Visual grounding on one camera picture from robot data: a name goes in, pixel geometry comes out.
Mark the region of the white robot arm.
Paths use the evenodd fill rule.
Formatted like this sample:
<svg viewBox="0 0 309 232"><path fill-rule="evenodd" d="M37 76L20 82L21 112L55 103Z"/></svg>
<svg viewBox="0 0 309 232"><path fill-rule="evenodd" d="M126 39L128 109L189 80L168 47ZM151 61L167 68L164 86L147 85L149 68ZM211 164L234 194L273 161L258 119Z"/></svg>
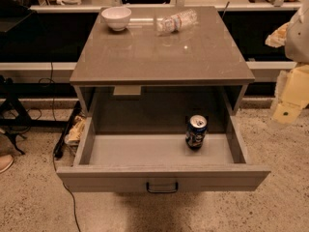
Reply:
<svg viewBox="0 0 309 232"><path fill-rule="evenodd" d="M266 45L283 46L286 57L296 62L292 70L278 75L270 109L273 122L289 125L309 104L309 0L267 37Z"/></svg>

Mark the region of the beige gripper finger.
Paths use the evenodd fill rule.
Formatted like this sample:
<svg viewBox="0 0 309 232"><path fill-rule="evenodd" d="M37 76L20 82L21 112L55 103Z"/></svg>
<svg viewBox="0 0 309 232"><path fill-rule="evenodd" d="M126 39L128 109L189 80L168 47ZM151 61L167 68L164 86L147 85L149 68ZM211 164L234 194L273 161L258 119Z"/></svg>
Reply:
<svg viewBox="0 0 309 232"><path fill-rule="evenodd" d="M274 32L267 36L265 44L270 47L278 48L285 45L287 28L289 23L284 23Z"/></svg>
<svg viewBox="0 0 309 232"><path fill-rule="evenodd" d="M296 65L277 77L271 119L281 125L291 124L309 104L309 66Z"/></svg>

